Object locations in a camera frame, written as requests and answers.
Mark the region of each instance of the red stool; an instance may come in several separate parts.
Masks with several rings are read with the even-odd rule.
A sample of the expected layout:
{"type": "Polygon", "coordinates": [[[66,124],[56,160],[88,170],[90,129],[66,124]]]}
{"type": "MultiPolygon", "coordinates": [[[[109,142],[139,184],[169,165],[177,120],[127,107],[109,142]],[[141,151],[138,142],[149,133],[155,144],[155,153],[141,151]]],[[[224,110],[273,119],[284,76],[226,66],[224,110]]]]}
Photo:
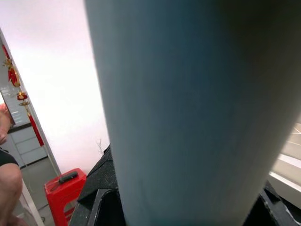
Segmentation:
{"type": "Polygon", "coordinates": [[[86,175],[79,168],[70,170],[61,176],[76,171],[78,176],[58,185],[60,177],[50,180],[44,185],[48,204],[56,226],[67,226],[74,208],[64,212],[64,207],[76,200],[86,181],[86,175]]]}

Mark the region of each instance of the gray pole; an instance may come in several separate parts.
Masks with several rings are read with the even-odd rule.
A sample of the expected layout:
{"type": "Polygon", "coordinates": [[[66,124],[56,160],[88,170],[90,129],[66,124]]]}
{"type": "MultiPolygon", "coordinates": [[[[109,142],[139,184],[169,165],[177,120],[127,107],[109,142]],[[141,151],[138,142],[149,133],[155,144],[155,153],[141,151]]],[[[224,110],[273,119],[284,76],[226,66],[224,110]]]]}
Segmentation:
{"type": "Polygon", "coordinates": [[[127,225],[242,225],[300,111],[300,4],[86,6],[127,225]]]}

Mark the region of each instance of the tile floor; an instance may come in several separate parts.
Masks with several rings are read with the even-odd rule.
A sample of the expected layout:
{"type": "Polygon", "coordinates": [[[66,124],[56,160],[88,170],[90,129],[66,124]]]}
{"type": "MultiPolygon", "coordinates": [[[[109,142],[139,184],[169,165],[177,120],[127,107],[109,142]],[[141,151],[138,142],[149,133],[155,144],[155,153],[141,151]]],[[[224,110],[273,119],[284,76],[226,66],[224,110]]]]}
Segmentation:
{"type": "MultiPolygon", "coordinates": [[[[47,199],[44,192],[44,184],[50,179],[56,177],[55,171],[51,166],[48,158],[36,162],[22,170],[23,180],[32,196],[33,202],[39,210],[41,217],[45,218],[45,226],[54,226],[52,215],[47,205],[47,199]]],[[[23,208],[20,203],[14,210],[15,215],[23,213],[23,208]]]]}

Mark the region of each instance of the black fabric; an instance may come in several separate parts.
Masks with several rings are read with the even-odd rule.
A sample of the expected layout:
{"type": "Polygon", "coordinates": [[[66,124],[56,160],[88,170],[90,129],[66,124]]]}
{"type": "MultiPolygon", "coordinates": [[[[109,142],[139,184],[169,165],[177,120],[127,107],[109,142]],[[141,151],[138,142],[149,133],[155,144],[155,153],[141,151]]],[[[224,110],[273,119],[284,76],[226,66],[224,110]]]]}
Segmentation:
{"type": "Polygon", "coordinates": [[[104,151],[104,155],[92,168],[86,178],[85,185],[79,195],[78,202],[86,204],[85,198],[96,195],[98,189],[116,189],[117,180],[110,146],[104,151]]]}
{"type": "Polygon", "coordinates": [[[0,148],[0,166],[3,166],[8,163],[14,163],[18,165],[17,161],[14,159],[13,156],[7,153],[7,151],[0,148]]]}

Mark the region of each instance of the red hanging ornament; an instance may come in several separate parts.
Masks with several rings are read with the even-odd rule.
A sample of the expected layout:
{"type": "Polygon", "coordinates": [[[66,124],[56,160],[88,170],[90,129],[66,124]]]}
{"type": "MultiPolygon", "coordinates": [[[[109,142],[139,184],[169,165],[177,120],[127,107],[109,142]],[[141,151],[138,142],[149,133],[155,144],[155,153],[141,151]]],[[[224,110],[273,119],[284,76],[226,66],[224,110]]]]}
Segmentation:
{"type": "Polygon", "coordinates": [[[18,100],[25,100],[25,99],[27,99],[27,94],[25,92],[19,92],[17,94],[17,99],[18,100]]]}
{"type": "Polygon", "coordinates": [[[2,49],[5,54],[5,60],[4,60],[4,66],[8,67],[8,81],[11,81],[13,86],[19,87],[20,81],[19,81],[19,75],[15,70],[15,67],[13,66],[12,60],[9,57],[9,54],[5,48],[5,46],[2,44],[2,49]]]}

